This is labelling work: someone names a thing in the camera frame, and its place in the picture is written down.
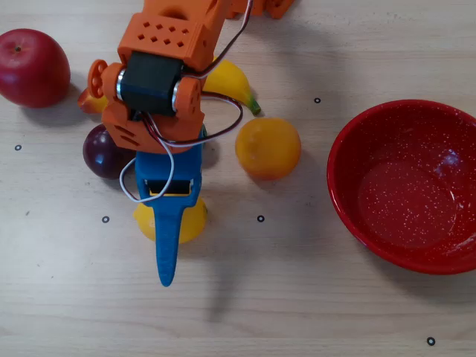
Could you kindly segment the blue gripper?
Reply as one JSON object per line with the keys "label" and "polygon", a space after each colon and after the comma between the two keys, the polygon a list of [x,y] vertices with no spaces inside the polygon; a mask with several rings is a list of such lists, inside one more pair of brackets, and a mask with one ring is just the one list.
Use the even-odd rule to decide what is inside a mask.
{"label": "blue gripper", "polygon": [[[203,200],[199,198],[203,142],[183,150],[159,143],[152,126],[147,124],[146,128],[159,153],[140,149],[136,154],[135,177],[141,203],[135,218],[153,232],[159,280],[163,286],[170,286],[179,245],[203,231]],[[159,196],[170,176],[170,186]]]}

